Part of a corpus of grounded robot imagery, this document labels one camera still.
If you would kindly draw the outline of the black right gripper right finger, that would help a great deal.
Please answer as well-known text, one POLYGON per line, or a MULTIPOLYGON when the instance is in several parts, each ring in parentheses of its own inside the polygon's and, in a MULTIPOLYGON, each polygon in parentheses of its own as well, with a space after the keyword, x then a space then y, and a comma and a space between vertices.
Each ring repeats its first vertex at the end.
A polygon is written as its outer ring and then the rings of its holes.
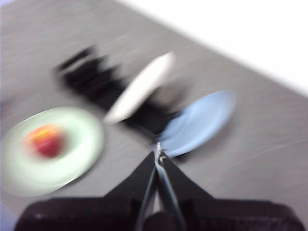
POLYGON ((188 200, 214 200, 215 198, 192 181, 166 154, 161 154, 159 164, 167 174, 178 202, 188 200))

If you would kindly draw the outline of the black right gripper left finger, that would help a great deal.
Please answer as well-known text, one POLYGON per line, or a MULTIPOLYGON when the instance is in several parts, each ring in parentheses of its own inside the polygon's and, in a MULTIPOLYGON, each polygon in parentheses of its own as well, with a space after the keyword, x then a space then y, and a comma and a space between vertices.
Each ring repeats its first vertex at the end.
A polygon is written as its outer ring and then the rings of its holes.
POLYGON ((150 178, 154 172, 154 152, 150 152, 144 160, 104 197, 112 199, 143 200, 150 178))

